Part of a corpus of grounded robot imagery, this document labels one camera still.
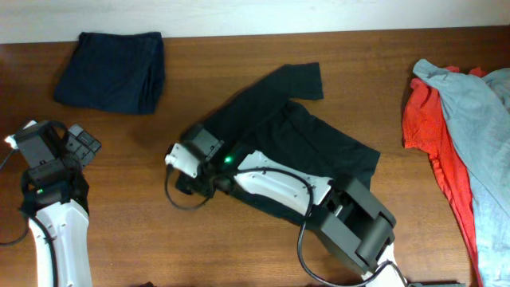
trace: wooden table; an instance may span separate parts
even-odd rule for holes
[[[402,109],[420,58],[462,71],[510,66],[510,27],[166,39],[167,82],[152,116],[70,108],[52,92],[75,43],[0,45],[0,135],[29,119],[78,123],[103,144],[90,184],[88,256],[95,286],[305,286],[298,227],[217,194],[195,212],[163,193],[163,156],[181,131],[236,91],[286,63],[318,61],[325,99],[310,113],[382,153],[371,191],[394,213],[396,258],[412,281],[475,282],[461,233],[425,153],[402,147]],[[0,155],[8,152],[0,144]],[[0,174],[0,240],[23,221],[20,155]],[[196,202],[172,190],[183,202]],[[304,254],[318,274],[357,277],[312,234]],[[36,286],[32,236],[0,249],[0,285]]]

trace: folded navy garment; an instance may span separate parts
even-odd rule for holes
[[[161,33],[82,33],[53,98],[74,107],[152,114],[164,80]]]

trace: red cloth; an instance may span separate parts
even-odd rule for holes
[[[447,69],[459,72],[457,67]],[[474,69],[471,73],[479,77],[484,74],[481,69]],[[414,91],[407,102],[402,121],[404,147],[415,147],[429,154],[437,184],[452,207],[477,272],[478,283],[482,286],[478,273],[473,194],[468,171],[453,147],[443,117],[439,92],[418,78],[411,81],[411,88]]]

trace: light blue cloth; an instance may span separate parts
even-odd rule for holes
[[[439,90],[453,146],[469,171],[484,286],[510,286],[510,69],[479,78],[422,59],[414,73]]]

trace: white backdrop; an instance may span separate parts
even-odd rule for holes
[[[510,0],[0,0],[0,43],[510,24]]]

